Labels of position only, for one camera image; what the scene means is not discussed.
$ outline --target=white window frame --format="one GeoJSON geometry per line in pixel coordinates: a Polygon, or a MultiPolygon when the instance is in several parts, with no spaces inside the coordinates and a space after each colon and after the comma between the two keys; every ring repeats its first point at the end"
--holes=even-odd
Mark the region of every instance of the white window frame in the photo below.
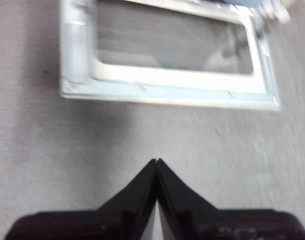
{"type": "Polygon", "coordinates": [[[187,0],[126,0],[245,27],[253,72],[236,74],[106,64],[97,52],[93,0],[62,0],[61,94],[67,98],[278,109],[262,19],[247,7],[187,0]]]}

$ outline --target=gray carpet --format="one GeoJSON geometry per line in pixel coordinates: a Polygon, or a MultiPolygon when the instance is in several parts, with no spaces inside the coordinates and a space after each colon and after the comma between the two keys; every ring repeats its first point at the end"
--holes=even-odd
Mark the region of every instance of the gray carpet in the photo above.
{"type": "Polygon", "coordinates": [[[0,0],[0,240],[23,215],[97,208],[158,157],[218,208],[305,226],[304,10],[269,34],[280,112],[61,98],[58,14],[0,0]]]}

